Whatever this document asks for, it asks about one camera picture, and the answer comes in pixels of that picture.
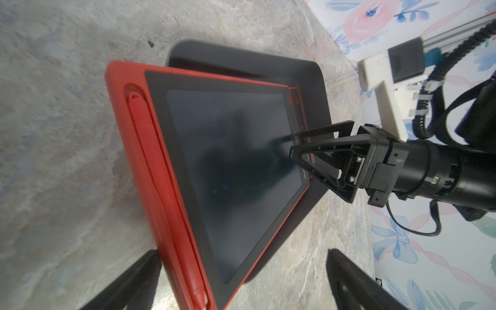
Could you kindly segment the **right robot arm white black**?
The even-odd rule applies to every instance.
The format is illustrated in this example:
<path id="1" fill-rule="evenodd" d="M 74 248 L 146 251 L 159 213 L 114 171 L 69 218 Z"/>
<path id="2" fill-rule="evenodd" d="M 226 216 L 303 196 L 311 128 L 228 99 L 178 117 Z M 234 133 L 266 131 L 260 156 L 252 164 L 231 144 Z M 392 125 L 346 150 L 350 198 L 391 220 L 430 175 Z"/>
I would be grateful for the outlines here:
<path id="1" fill-rule="evenodd" d="M 302 133 L 304 140 L 339 136 L 296 145 L 290 157 L 346 202 L 359 189 L 376 207 L 386 206 L 390 195 L 401 200 L 420 196 L 430 199 L 434 220 L 439 219 L 438 203 L 444 202 L 475 221 L 495 210 L 495 78 L 460 95 L 452 108 L 466 102 L 473 105 L 456 130 L 465 144 L 450 138 L 446 114 L 436 127 L 436 142 L 402 142 L 372 124 L 352 135 L 353 122 L 347 121 Z"/>

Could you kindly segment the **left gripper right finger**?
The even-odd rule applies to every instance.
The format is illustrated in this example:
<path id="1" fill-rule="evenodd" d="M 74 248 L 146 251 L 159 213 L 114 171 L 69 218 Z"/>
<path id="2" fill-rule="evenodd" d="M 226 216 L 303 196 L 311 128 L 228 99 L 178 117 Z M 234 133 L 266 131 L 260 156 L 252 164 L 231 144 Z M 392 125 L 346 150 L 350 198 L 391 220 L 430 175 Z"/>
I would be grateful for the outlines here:
<path id="1" fill-rule="evenodd" d="M 326 271 L 338 309 L 406 309 L 338 249 L 328 251 Z"/>

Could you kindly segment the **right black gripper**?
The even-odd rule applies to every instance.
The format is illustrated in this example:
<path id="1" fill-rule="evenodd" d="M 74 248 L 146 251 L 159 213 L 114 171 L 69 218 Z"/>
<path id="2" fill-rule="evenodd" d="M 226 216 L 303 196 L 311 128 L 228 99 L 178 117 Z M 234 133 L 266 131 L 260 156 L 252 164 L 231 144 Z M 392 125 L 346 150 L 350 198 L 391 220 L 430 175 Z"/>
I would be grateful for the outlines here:
<path id="1" fill-rule="evenodd" d="M 297 134 L 300 144 L 290 158 L 347 203 L 359 189 L 368 204 L 383 207 L 391 194 L 408 152 L 402 141 L 376 125 L 366 124 L 352 136 L 354 121 L 342 121 Z M 318 138 L 316 142 L 308 139 Z"/>

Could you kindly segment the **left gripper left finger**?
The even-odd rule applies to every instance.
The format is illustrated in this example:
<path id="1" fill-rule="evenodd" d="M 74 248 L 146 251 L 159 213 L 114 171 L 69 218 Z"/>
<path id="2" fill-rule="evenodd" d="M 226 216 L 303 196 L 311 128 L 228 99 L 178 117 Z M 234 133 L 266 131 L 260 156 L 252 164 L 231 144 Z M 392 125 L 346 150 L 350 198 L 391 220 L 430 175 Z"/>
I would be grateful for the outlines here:
<path id="1" fill-rule="evenodd" d="M 147 251 L 82 308 L 151 309 L 161 268 L 159 251 Z"/>

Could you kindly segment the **red writing tablet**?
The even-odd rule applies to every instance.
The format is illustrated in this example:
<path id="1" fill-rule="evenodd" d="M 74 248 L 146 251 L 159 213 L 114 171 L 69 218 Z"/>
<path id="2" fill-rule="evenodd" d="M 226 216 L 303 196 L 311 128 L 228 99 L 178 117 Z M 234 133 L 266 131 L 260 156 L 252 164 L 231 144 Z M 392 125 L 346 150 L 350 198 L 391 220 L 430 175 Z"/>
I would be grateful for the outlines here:
<path id="1" fill-rule="evenodd" d="M 148 103 L 208 295 L 225 309 L 309 188 L 294 146 L 284 82 L 247 80 L 114 60 L 105 81 L 139 197 L 154 231 L 151 193 L 127 97 Z M 181 309 L 189 309 L 160 253 Z"/>
<path id="2" fill-rule="evenodd" d="M 300 145 L 303 142 L 300 133 L 307 130 L 300 89 L 298 87 L 287 87 L 287 94 L 284 98 L 293 145 Z"/>

